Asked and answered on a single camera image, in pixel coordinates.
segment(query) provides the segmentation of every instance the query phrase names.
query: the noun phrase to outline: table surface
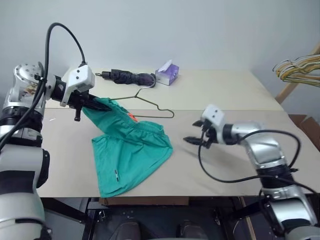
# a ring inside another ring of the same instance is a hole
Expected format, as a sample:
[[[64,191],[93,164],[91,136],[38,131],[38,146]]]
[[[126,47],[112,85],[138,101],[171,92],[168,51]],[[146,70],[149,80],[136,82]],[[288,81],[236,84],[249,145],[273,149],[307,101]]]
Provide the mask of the table surface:
[[[118,85],[96,78],[91,94],[100,97],[134,95],[136,85]],[[172,156],[151,176],[122,196],[243,196],[257,195],[259,180],[242,183],[220,183],[212,180],[199,166],[197,146],[183,141],[186,136],[200,136],[200,129],[192,126],[207,104],[225,110],[227,122],[257,121],[269,129],[281,129],[296,134],[302,149],[294,174],[297,181],[317,191],[320,153],[307,136],[298,129],[282,107],[250,73],[225,70],[181,71],[172,86],[157,84],[144,89],[141,97],[154,101],[161,108],[171,108],[174,118],[139,118],[164,126],[173,146]],[[158,115],[154,106],[138,99],[123,101],[133,114]],[[99,197],[98,180],[91,139],[103,134],[84,115],[74,122],[75,111],[60,108],[49,101],[43,120],[43,145],[50,153],[49,179],[38,189],[40,197]],[[277,135],[290,161],[295,143],[287,136]],[[213,145],[202,151],[209,172],[218,178],[231,180],[255,175],[255,171],[241,146]]]

